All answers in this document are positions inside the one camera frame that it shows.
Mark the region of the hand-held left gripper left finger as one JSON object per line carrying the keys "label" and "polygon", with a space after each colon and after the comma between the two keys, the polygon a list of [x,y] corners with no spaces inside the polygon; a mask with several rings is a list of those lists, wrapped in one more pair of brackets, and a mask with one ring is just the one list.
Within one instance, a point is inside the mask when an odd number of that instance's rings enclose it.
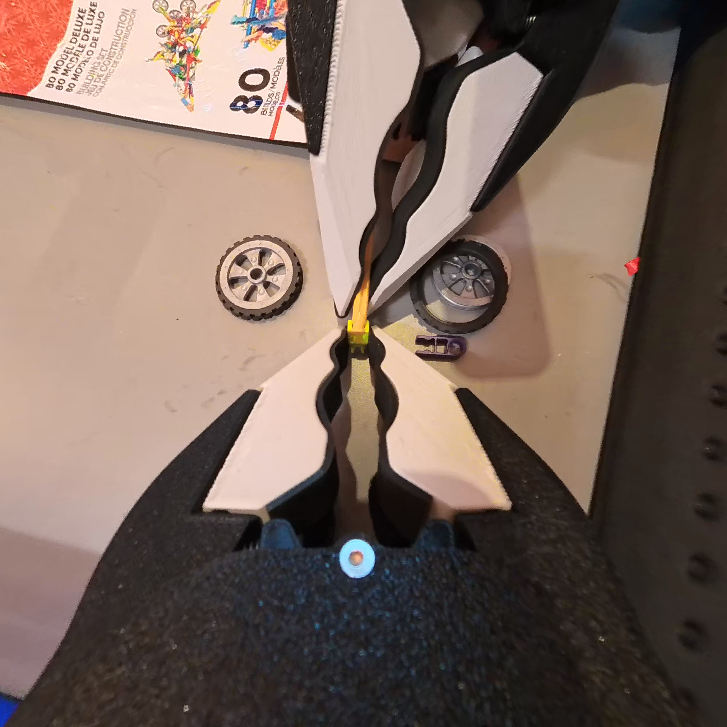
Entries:
{"label": "hand-held left gripper left finger", "polygon": [[334,346],[344,332],[326,336],[259,387],[259,396],[207,494],[202,510],[253,515],[263,521],[301,494],[323,472],[329,425],[318,411],[326,378],[337,369]]}

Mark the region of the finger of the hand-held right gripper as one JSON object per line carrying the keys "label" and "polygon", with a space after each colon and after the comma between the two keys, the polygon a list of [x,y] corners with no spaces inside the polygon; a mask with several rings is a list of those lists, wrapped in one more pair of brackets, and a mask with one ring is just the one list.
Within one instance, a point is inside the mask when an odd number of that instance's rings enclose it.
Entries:
{"label": "finger of the hand-held right gripper", "polygon": [[541,70],[516,51],[469,50],[442,81],[426,137],[393,184],[389,238],[371,271],[371,310],[469,222],[542,80]]}
{"label": "finger of the hand-held right gripper", "polygon": [[402,1],[337,2],[318,153],[310,156],[335,312],[350,310],[377,216],[377,166],[409,104],[421,49]]}

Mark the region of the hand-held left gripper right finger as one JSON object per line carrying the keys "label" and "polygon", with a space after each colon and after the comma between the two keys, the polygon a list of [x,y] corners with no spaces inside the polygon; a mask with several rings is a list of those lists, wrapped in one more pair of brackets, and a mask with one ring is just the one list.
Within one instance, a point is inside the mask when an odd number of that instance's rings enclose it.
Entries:
{"label": "hand-held left gripper right finger", "polygon": [[454,384],[381,329],[370,336],[382,426],[374,482],[389,521],[452,520],[512,502]]}

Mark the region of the orange plastic rod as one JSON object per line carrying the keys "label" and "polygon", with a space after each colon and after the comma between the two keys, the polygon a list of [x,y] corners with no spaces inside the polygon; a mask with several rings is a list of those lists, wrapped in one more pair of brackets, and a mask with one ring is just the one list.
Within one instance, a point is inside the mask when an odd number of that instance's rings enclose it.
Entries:
{"label": "orange plastic rod", "polygon": [[375,248],[375,232],[372,232],[368,238],[365,248],[364,264],[362,268],[363,277],[359,291],[353,301],[353,311],[351,322],[355,332],[363,332],[368,324],[368,304],[370,297],[371,285],[371,265],[374,259]]}

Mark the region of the purple plastic connector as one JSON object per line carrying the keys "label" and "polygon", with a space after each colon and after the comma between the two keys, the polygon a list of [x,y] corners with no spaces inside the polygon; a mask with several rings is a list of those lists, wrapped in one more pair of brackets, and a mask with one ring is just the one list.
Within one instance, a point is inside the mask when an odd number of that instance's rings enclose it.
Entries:
{"label": "purple plastic connector", "polygon": [[423,360],[454,361],[468,350],[467,340],[453,335],[419,334],[415,345],[415,355]]}

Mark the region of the grey toy wheel black tire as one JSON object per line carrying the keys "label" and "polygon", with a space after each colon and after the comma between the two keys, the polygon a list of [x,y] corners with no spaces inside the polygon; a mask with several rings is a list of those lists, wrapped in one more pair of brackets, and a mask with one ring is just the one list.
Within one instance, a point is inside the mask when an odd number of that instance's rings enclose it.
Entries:
{"label": "grey toy wheel black tire", "polygon": [[303,267],[296,251],[275,236],[255,235],[236,242],[220,258],[215,290],[223,307],[246,321],[285,313],[299,298]]}

